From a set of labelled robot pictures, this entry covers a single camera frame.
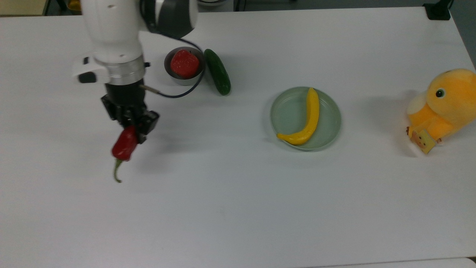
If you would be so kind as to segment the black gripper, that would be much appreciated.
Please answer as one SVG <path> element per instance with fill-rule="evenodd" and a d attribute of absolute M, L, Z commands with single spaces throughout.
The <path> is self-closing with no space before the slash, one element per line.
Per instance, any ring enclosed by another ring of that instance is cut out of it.
<path fill-rule="evenodd" d="M 122 127 L 135 124 L 136 137 L 143 144 L 147 135 L 156 127 L 160 115 L 155 111 L 147 111 L 145 90 L 140 86 L 144 80 L 128 85 L 105 84 L 106 95 L 101 102 L 110 120 L 117 121 Z"/>

